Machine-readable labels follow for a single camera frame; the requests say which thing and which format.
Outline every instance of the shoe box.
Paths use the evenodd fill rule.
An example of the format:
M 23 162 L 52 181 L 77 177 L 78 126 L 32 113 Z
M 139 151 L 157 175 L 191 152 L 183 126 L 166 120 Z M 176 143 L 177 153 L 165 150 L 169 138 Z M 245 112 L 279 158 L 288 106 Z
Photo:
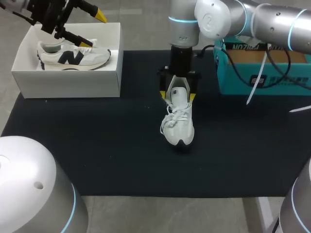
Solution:
M 228 57 L 221 50 L 215 48 L 214 59 L 221 93 L 224 95 L 249 95 L 258 77 L 266 45 L 260 43 L 252 47 L 235 38 L 216 41 L 215 45 L 228 52 L 241 77 L 250 84 L 247 86 L 239 80 Z M 276 65 L 285 73 L 288 68 L 288 58 L 283 48 L 272 45 L 270 54 Z M 306 86 L 311 86 L 311 55 L 295 51 L 289 51 L 289 54 L 292 64 L 288 75 Z M 288 79 L 284 79 L 270 88 L 260 88 L 275 83 L 281 77 L 282 75 L 276 71 L 267 58 L 255 95 L 311 95 L 311 91 L 295 85 Z
M 66 30 L 86 39 L 97 39 L 96 46 L 111 50 L 109 61 L 96 70 L 43 70 L 37 57 L 37 44 L 58 44 L 32 26 L 21 42 L 12 74 L 24 98 L 96 98 L 120 97 L 123 63 L 123 38 L 120 23 L 66 24 Z

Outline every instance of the blue led ring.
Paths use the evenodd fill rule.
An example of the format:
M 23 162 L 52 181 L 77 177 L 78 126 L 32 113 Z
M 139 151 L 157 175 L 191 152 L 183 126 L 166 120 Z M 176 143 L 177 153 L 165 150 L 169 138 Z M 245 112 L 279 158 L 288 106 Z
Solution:
M 296 181 L 295 181 L 295 183 L 294 183 L 294 185 L 293 185 L 293 188 L 292 188 L 292 205 L 293 205 L 293 210 L 294 210 L 294 213 L 295 213 L 295 215 L 296 215 L 296 218 L 298 219 L 298 222 L 300 223 L 300 225 L 302 226 L 302 228 L 305 229 L 305 231 L 306 231 L 307 233 L 310 233 L 310 231 L 308 230 L 308 228 L 303 224 L 303 222 L 301 221 L 300 217 L 298 216 L 298 213 L 297 213 L 296 208 L 295 208 L 295 205 L 294 205 L 293 193 L 294 193 L 294 188 L 295 188 Z
M 170 17 L 170 16 L 169 16 L 169 19 L 171 21 L 178 22 L 178 23 L 197 23 L 198 22 L 197 20 L 176 19 L 176 18 L 173 18 L 173 17 Z
M 246 23 L 247 23 L 247 11 L 246 11 L 246 8 L 245 8 L 245 6 L 244 6 L 244 4 L 243 3 L 241 3 L 239 0 L 236 0 L 239 4 L 241 4 L 241 6 L 243 7 L 243 10 L 244 10 L 244 14 L 245 14 L 245 23 L 244 23 L 244 26 L 243 26 L 243 28 L 242 28 L 242 30 L 238 33 L 238 34 L 236 34 L 235 36 L 238 36 L 238 35 L 240 35 L 243 31 L 244 31 L 244 29 L 245 29 L 245 27 L 246 27 Z
M 293 51 L 292 46 L 291 46 L 291 38 L 292 38 L 292 33 L 293 33 L 293 29 L 295 26 L 295 23 L 297 22 L 298 18 L 302 15 L 302 13 L 304 13 L 307 9 L 302 10 L 295 18 L 295 20 L 293 21 L 292 25 L 291 25 L 291 29 L 290 29 L 290 33 L 288 35 L 288 48 Z
M 73 208 L 72 208 L 72 212 L 71 212 L 70 218 L 69 218 L 67 224 L 65 225 L 65 227 L 63 228 L 63 230 L 61 231 L 61 233 L 64 233 L 67 230 L 67 228 L 68 228 L 68 226 L 69 226 L 69 224 L 70 224 L 70 222 L 72 220 L 75 208 L 76 208 L 76 192 L 74 190 L 73 184 L 71 184 L 71 185 L 72 185 L 72 189 L 73 189 L 73 198 L 74 198 L 74 200 L 73 200 Z

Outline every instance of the white sneaker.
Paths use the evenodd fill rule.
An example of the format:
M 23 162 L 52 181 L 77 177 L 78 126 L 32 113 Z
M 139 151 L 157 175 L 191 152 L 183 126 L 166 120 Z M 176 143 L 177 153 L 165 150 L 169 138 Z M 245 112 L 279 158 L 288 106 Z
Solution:
M 93 70 L 105 64 L 110 55 L 111 51 L 104 48 L 77 47 L 67 42 L 38 43 L 38 58 L 44 70 Z
M 162 121 L 160 132 L 173 146 L 188 146 L 194 138 L 194 127 L 187 79 L 174 76 L 166 95 L 168 115 Z

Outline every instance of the gray floor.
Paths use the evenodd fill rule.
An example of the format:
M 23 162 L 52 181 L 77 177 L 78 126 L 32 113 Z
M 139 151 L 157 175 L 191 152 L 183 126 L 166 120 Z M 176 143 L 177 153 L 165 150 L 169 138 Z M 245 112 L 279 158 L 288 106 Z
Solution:
M 169 0 L 89 0 L 108 21 L 120 22 L 126 50 L 169 49 Z M 310 0 L 258 0 L 311 9 Z M 69 22 L 96 22 L 76 9 Z M 19 89 L 12 78 L 15 54 L 29 24 L 0 10 L 0 133 Z M 209 42 L 201 38 L 198 48 Z M 84 197 L 91 233 L 247 233 L 258 232 L 257 209 L 242 199 Z M 283 198 L 269 198 L 273 216 Z

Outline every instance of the teal box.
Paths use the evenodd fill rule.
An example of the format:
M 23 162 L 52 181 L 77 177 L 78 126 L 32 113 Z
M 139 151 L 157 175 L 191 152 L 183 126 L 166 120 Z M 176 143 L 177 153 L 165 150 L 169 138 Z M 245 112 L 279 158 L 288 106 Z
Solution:
M 252 48 L 236 39 L 229 39 L 225 41 L 220 40 L 215 43 L 217 47 L 223 48 L 224 50 L 226 49 L 226 44 L 228 45 L 228 47 L 232 48 L 232 50 L 227 50 L 227 52 L 232 52 L 235 55 L 232 56 L 232 59 L 235 62 L 235 65 L 241 77 L 252 86 L 247 86 L 242 81 L 240 81 L 226 54 L 218 48 L 215 48 L 214 59 L 216 63 L 216 71 L 220 92 L 224 95 L 249 95 L 259 74 L 261 62 L 264 55 L 263 51 L 256 50 L 261 50 L 260 48 L 262 48 L 264 45 L 259 44 L 256 48 Z M 286 53 L 283 51 L 271 51 L 273 59 L 275 58 L 274 53 L 277 53 L 277 57 L 282 60 L 281 63 L 278 63 L 277 59 L 275 60 L 275 62 L 277 66 L 285 73 L 288 67 Z M 251 61 L 251 58 L 254 58 L 254 56 L 258 57 L 261 54 L 262 56 L 260 60 L 257 59 L 256 62 Z M 307 86 L 311 86 L 311 56 L 291 52 L 291 59 L 292 66 L 288 76 Z M 259 88 L 261 86 L 266 86 L 274 83 L 281 77 L 282 76 L 275 70 L 271 63 L 266 63 L 260 82 L 255 91 L 255 95 L 311 96 L 311 91 L 295 85 L 293 82 L 286 79 L 271 88 Z

